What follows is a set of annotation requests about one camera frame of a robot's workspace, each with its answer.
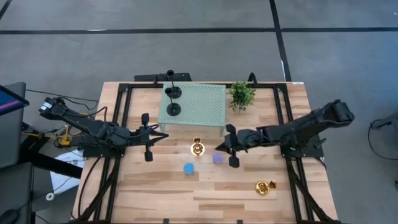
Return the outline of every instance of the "computer screen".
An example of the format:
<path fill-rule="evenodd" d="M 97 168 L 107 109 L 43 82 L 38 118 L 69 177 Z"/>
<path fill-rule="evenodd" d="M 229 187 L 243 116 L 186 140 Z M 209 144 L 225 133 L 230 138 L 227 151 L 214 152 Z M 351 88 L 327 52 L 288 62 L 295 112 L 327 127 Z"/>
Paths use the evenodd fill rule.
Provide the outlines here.
<path fill-rule="evenodd" d="M 29 102 L 0 85 L 0 115 L 28 106 Z"/>

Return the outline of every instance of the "white paper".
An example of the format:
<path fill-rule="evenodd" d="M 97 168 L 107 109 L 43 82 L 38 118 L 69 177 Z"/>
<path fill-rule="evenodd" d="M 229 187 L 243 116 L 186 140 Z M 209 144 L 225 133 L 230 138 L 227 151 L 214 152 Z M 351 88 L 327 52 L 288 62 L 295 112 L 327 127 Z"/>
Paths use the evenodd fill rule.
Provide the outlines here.
<path fill-rule="evenodd" d="M 61 155 L 57 156 L 55 159 L 58 159 L 61 161 L 68 161 L 68 163 L 70 163 L 72 165 L 83 168 L 83 166 L 85 165 L 85 162 L 83 161 L 84 158 L 80 157 L 78 155 L 83 156 L 83 151 L 74 150 L 72 152 L 61 154 Z M 61 174 L 57 174 L 52 171 L 50 172 L 50 175 L 51 175 L 52 188 L 53 188 L 53 190 L 56 189 L 54 191 L 54 194 L 60 194 L 66 190 L 71 189 L 74 186 L 79 185 L 79 183 L 80 183 L 80 179 L 76 179 L 76 178 L 72 177 L 70 180 L 66 181 L 70 177 L 61 175 Z"/>

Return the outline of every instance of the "purple object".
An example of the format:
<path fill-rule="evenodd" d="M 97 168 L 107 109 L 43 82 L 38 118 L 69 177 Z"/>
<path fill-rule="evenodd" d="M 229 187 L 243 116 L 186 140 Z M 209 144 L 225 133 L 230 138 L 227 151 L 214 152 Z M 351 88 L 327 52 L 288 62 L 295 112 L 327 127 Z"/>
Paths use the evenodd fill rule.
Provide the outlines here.
<path fill-rule="evenodd" d="M 221 153 L 214 153 L 213 162 L 217 164 L 223 163 L 223 155 Z"/>

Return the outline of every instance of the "green perforated board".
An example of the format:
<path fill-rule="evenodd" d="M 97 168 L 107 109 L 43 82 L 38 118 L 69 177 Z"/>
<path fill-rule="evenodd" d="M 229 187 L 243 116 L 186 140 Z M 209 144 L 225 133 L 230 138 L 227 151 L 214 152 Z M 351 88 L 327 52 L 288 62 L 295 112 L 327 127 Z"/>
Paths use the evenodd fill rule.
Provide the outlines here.
<path fill-rule="evenodd" d="M 164 93 L 171 83 L 163 84 L 162 101 L 160 102 L 158 123 L 186 124 L 199 126 L 225 126 L 225 86 L 209 84 L 179 84 L 182 95 L 173 99 L 181 106 L 181 113 L 177 116 L 167 114 L 166 108 L 170 98 Z"/>

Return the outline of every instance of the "green plant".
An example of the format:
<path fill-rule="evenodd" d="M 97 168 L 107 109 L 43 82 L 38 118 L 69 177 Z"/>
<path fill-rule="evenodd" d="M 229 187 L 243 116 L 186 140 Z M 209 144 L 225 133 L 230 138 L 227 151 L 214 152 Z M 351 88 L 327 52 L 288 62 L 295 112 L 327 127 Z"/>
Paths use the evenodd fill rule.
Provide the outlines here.
<path fill-rule="evenodd" d="M 249 105 L 253 105 L 255 89 L 250 88 L 249 84 L 246 82 L 236 82 L 231 85 L 229 89 L 229 93 L 232 95 L 233 100 L 229 107 L 232 107 L 232 110 L 235 111 L 239 109 L 246 110 L 246 107 Z"/>

